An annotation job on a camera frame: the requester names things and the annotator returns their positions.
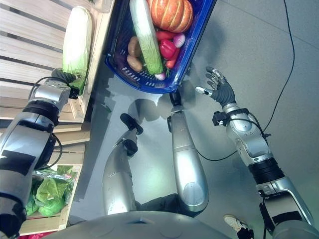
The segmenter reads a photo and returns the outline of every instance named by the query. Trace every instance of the person's foot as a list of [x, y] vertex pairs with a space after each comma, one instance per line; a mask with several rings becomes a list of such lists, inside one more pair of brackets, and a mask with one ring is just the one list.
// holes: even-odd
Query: person's foot
[[248, 228], [244, 222], [241, 222], [239, 219], [230, 214], [226, 214], [224, 216], [224, 221], [229, 226], [231, 226], [236, 232], [239, 232], [241, 228]]

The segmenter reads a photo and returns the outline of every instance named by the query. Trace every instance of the blue basket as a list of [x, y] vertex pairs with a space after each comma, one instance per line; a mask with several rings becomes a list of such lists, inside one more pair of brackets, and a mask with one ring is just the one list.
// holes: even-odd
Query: blue basket
[[176, 91], [178, 84], [192, 61], [197, 45], [205, 30], [210, 14], [217, 0], [190, 0], [194, 19], [185, 33], [186, 41], [181, 47], [175, 66], [165, 80], [159, 81], [147, 71], [135, 72], [127, 63], [128, 44], [134, 34], [129, 0], [116, 1], [106, 40], [105, 63], [125, 83], [148, 93], [169, 93]]

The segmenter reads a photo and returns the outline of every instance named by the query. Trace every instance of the green cabbage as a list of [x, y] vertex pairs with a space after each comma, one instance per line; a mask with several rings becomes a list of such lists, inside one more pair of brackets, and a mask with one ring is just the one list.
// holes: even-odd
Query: green cabbage
[[64, 207], [64, 205], [65, 205], [65, 201], [64, 201], [64, 198], [62, 198], [58, 202], [53, 202], [50, 205], [45, 205], [43, 207], [40, 207], [39, 212], [41, 213], [41, 215], [45, 217], [51, 217], [54, 214], [59, 213], [61, 209]]
[[45, 178], [36, 192], [36, 198], [45, 206], [60, 202], [67, 185], [64, 180]]
[[63, 43], [62, 71], [77, 77], [70, 85], [83, 93], [91, 47], [92, 20], [87, 9], [72, 9]]
[[28, 202], [25, 206], [25, 210], [26, 210], [26, 214], [28, 216], [32, 215], [33, 213], [35, 213], [37, 210], [39, 209], [39, 207], [37, 206], [37, 204], [35, 204], [34, 201], [34, 197], [32, 194], [29, 195], [29, 199]]
[[134, 29], [150, 74], [163, 72], [158, 40], [146, 0], [130, 0]]

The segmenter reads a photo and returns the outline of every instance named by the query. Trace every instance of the orange pumpkin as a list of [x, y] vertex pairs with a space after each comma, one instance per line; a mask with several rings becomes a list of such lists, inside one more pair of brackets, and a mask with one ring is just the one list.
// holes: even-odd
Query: orange pumpkin
[[148, 0], [155, 26], [171, 32], [185, 32], [193, 21], [193, 8], [188, 0]]

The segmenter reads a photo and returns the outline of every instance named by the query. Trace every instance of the black cable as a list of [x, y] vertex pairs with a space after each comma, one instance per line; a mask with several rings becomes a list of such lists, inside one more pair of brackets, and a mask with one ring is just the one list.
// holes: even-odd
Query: black cable
[[[285, 87], [286, 87], [288, 81], [290, 80], [291, 74], [292, 74], [293, 69], [294, 69], [294, 66], [295, 66], [295, 46], [294, 46], [294, 41], [293, 41], [293, 37], [292, 37], [292, 34], [291, 34], [291, 30], [290, 30], [290, 24], [289, 24], [289, 17], [288, 17], [288, 11], [287, 11], [286, 0], [284, 0], [284, 4], [285, 4], [286, 17], [287, 17], [287, 25], [288, 25], [289, 37], [290, 37], [291, 45], [292, 45], [292, 48], [293, 48], [293, 63], [292, 63], [291, 70], [290, 70], [290, 73], [289, 73], [289, 75], [288, 75], [288, 78], [287, 78], [287, 80], [286, 80], [286, 82], [285, 82], [285, 84], [284, 84], [282, 90], [280, 91], [280, 94], [279, 94], [277, 100], [276, 100], [276, 104], [275, 104], [275, 107], [274, 107], [273, 112], [272, 112], [272, 114], [271, 114], [271, 117], [270, 117], [270, 119], [269, 119], [269, 121], [268, 121], [266, 127], [264, 128], [264, 130], [261, 130], [261, 132], [263, 132], [263, 133], [262, 133], [263, 135], [264, 135], [264, 131], [268, 128], [268, 126], [269, 126], [271, 120], [272, 120], [273, 117], [274, 117], [274, 114], [275, 114], [275, 111], [276, 111], [278, 102], [279, 102], [279, 100], [280, 100], [280, 98], [281, 98], [281, 95], [283, 94], [283, 91], [284, 91], [284, 89], [285, 89]], [[256, 123], [259, 124], [257, 118], [256, 118], [252, 113], [250, 113], [250, 115], [254, 118], [254, 120], [256, 121]], [[208, 159], [208, 158], [204, 157], [200, 152], [198, 152], [198, 153], [200, 154], [200, 156], [202, 156], [203, 158], [205, 158], [205, 159], [207, 159], [207, 160], [209, 160], [209, 161], [221, 161], [221, 160], [224, 160], [224, 159], [230, 157], [231, 155], [235, 154], [236, 152], [237, 152], [237, 151], [234, 151], [234, 152], [232, 152], [231, 154], [229, 154], [228, 156], [223, 157], [223, 158], [221, 158], [221, 159], [216, 159], [216, 160]]]
[[33, 92], [34, 88], [36, 87], [36, 85], [39, 84], [40, 81], [43, 81], [43, 80], [45, 80], [45, 79], [57, 79], [57, 80], [59, 80], [59, 81], [64, 82], [68, 87], [70, 87], [69, 83], [68, 83], [66, 80], [64, 80], [63, 78], [56, 77], [56, 76], [46, 76], [46, 77], [42, 77], [41, 79], [39, 79], [38, 81], [36, 81], [36, 82], [33, 84], [32, 88], [31, 88], [31, 90], [30, 90], [29, 96], [28, 96], [28, 100], [30, 99], [30, 97], [31, 97], [31, 95], [32, 95], [32, 92]]
[[263, 234], [263, 239], [266, 239], [266, 225], [264, 225], [264, 234]]
[[61, 158], [61, 156], [62, 156], [62, 150], [63, 150], [63, 148], [62, 148], [61, 141], [59, 140], [59, 138], [58, 138], [54, 133], [52, 133], [52, 135], [53, 135], [53, 137], [55, 137], [56, 141], [58, 142], [58, 144], [59, 144], [59, 146], [60, 146], [59, 156], [58, 156], [58, 158], [57, 158], [51, 165], [46, 166], [46, 167], [43, 167], [43, 168], [40, 168], [40, 169], [38, 169], [38, 170], [43, 170], [43, 169], [51, 168], [53, 165], [55, 165], [55, 164], [60, 160], [60, 158]]
[[271, 117], [270, 117], [270, 119], [269, 119], [269, 121], [268, 121], [266, 127], [264, 128], [264, 131], [268, 128], [268, 126], [269, 126], [271, 120], [272, 120], [273, 117], [274, 117], [275, 110], [276, 110], [276, 108], [277, 108], [279, 99], [280, 99], [280, 97], [281, 97], [281, 95], [282, 95], [282, 93], [283, 93], [283, 91], [284, 91], [284, 89], [285, 89], [285, 87], [286, 87], [286, 85], [287, 85], [289, 79], [290, 79], [290, 76], [291, 76], [291, 74], [292, 74], [292, 72], [293, 72], [293, 69], [294, 69], [294, 66], [295, 66], [295, 46], [294, 46], [293, 37], [292, 37], [292, 35], [291, 35], [291, 31], [290, 31], [289, 17], [288, 17], [288, 11], [287, 11], [286, 0], [284, 0], [284, 4], [285, 4], [286, 16], [287, 16], [287, 25], [288, 25], [288, 31], [289, 31], [290, 41], [291, 41], [291, 45], [292, 45], [292, 47], [293, 47], [293, 64], [292, 64], [292, 66], [291, 66], [291, 70], [290, 70], [289, 76], [288, 76], [288, 78], [287, 78], [287, 80], [286, 80], [286, 82], [285, 82], [285, 84], [284, 84], [284, 86], [283, 86], [283, 88], [282, 88], [282, 90], [281, 90], [281, 92], [280, 92], [278, 98], [277, 98], [277, 101], [276, 101], [276, 104], [275, 104], [273, 113], [272, 113], [272, 115], [271, 115]]
[[264, 233], [263, 233], [263, 239], [266, 239], [266, 224], [265, 224], [265, 221], [264, 221]]
[[[253, 114], [252, 114], [252, 117], [256, 120], [256, 122], [253, 122], [253, 121], [248, 120], [248, 119], [230, 119], [229, 121], [241, 120], [241, 121], [246, 121], [246, 122], [249, 122], [249, 123], [254, 124], [254, 125], [260, 130], [261, 135], [263, 136], [263, 138], [264, 138], [265, 141], [267, 142], [266, 136], [264, 135], [264, 132], [263, 132], [263, 130], [261, 129], [258, 120], [255, 118], [255, 116], [254, 116]], [[224, 159], [226, 159], [226, 158], [229, 158], [230, 156], [232, 156], [233, 154], [235, 154], [235, 153], [237, 152], [237, 151], [234, 151], [234, 152], [232, 152], [231, 154], [229, 154], [228, 156], [223, 157], [223, 158], [220, 158], [220, 159], [209, 159], [209, 158], [205, 157], [204, 155], [202, 155], [202, 154], [198, 151], [198, 149], [196, 149], [196, 151], [197, 151], [197, 153], [198, 153], [200, 156], [202, 156], [204, 159], [206, 159], [206, 160], [208, 160], [208, 161], [221, 161], [221, 160], [224, 160]]]
[[197, 150], [197, 153], [202, 156], [204, 159], [208, 160], [208, 161], [221, 161], [221, 160], [224, 160], [228, 157], [230, 157], [231, 155], [235, 154], [237, 151], [235, 152], [232, 152], [231, 154], [229, 154], [228, 156], [224, 157], [224, 158], [220, 158], [220, 159], [209, 159], [209, 158], [206, 158], [204, 155], [202, 155], [198, 150]]

